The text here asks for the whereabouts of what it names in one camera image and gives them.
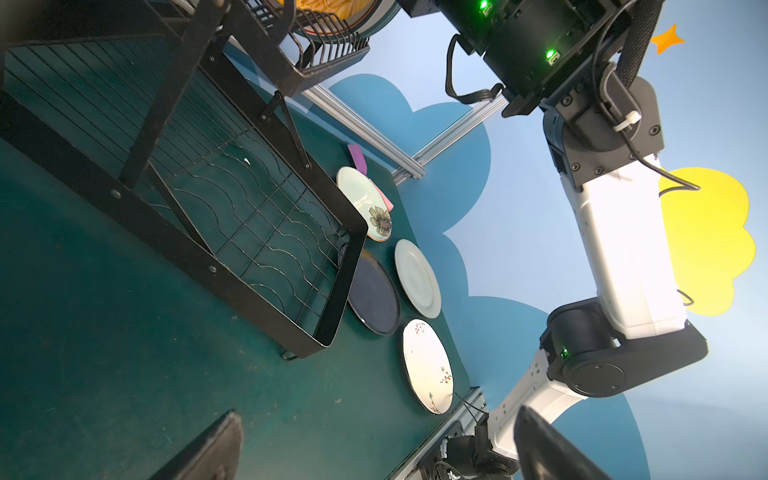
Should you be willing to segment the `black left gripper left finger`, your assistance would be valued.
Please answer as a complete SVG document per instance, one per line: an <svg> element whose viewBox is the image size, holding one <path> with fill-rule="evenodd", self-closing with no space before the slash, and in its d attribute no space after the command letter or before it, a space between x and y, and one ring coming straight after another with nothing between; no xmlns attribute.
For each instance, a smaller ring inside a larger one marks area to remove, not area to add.
<svg viewBox="0 0 768 480"><path fill-rule="evenodd" d="M236 410L228 410L155 472L150 480L234 479L242 447L242 418Z"/></svg>

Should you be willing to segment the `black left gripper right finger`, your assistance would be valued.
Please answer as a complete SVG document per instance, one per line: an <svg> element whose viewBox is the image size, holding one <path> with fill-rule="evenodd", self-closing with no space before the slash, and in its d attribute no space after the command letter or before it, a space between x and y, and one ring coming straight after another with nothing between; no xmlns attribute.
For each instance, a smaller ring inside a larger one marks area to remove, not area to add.
<svg viewBox="0 0 768 480"><path fill-rule="evenodd" d="M609 480L610 477L534 409L521 406L514 440L522 477Z"/></svg>

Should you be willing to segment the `dark blue plate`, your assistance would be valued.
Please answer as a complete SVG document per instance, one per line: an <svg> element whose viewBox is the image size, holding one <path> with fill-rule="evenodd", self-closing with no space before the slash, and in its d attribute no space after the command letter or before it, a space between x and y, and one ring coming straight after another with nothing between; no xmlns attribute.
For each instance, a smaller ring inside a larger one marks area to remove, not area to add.
<svg viewBox="0 0 768 480"><path fill-rule="evenodd" d="M377 335L389 337L400 324L400 302L390 276L367 250L361 252L348 294L358 319Z"/></svg>

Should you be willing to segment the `black wire dish rack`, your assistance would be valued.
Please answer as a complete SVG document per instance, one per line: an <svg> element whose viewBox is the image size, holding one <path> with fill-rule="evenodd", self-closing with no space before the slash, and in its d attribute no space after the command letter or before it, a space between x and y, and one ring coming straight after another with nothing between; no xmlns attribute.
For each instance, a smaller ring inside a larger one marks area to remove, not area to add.
<svg viewBox="0 0 768 480"><path fill-rule="evenodd" d="M367 51L292 1L5 1L1 137L305 358L367 225L287 100Z"/></svg>

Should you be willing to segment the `yellow woven round mat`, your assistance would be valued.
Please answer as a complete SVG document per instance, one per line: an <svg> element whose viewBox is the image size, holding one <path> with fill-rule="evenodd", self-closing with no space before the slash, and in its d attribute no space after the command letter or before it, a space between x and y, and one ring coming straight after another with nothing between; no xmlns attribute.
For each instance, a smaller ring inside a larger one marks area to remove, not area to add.
<svg viewBox="0 0 768 480"><path fill-rule="evenodd" d="M296 0L298 9L335 14L352 25L362 24L381 5L380 0Z"/></svg>

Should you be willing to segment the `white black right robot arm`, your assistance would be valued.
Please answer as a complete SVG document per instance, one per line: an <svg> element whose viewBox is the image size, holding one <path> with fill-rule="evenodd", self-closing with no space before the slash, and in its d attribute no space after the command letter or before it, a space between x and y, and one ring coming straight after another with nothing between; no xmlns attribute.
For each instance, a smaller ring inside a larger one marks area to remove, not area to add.
<svg viewBox="0 0 768 480"><path fill-rule="evenodd" d="M440 465L460 478L600 479L602 470L554 429L567 409L703 359L676 283L661 211L660 112L640 66L659 1L405 1L439 13L451 48L480 55L498 78L459 96L505 98L504 117L542 110L596 285L553 310L526 373L472 434L445 439Z"/></svg>

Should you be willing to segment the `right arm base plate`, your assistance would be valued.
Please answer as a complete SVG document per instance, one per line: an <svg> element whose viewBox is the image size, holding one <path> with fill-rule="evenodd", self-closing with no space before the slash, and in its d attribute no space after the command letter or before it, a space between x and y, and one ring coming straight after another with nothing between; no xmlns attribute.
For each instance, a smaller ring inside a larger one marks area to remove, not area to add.
<svg viewBox="0 0 768 480"><path fill-rule="evenodd" d="M520 469L519 462L492 450L487 419L482 416L472 434L463 434L461 423L453 422L418 461L422 478L512 479Z"/></svg>

